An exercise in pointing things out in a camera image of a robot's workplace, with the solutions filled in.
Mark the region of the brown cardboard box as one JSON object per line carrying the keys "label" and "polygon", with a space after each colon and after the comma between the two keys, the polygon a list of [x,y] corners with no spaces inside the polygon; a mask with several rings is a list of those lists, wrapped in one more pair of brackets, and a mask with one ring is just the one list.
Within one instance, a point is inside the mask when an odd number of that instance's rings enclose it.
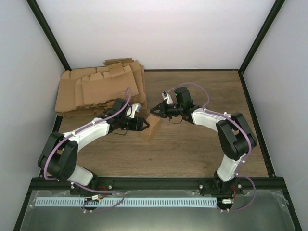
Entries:
{"label": "brown cardboard box", "polygon": [[149,115],[146,121],[150,126],[140,133],[140,138],[143,141],[151,142],[161,128],[162,120],[155,115]]}

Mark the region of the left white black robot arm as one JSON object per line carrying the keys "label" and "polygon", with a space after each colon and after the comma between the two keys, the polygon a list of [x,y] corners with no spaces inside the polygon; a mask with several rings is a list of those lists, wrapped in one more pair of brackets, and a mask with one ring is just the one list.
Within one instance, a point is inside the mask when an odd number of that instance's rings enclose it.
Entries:
{"label": "left white black robot arm", "polygon": [[38,167],[46,180],[68,181],[78,185],[87,194],[98,190],[98,177],[92,171],[77,165],[77,154],[98,138],[117,129],[144,131],[150,124],[136,114],[140,104],[116,99],[113,106],[97,115],[89,123],[66,133],[53,132],[47,139]]}

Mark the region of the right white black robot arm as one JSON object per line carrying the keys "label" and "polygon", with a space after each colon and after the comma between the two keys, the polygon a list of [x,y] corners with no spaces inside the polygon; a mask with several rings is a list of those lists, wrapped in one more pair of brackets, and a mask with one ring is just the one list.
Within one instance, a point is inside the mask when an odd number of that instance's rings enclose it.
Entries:
{"label": "right white black robot arm", "polygon": [[150,109],[150,113],[169,118],[181,116],[190,124],[215,131],[224,153],[222,162],[214,173],[213,188],[220,194],[231,189],[238,168],[257,145],[257,139],[246,118],[241,113],[218,113],[196,105],[187,87],[174,89],[176,101],[168,91],[162,93],[163,100]]}

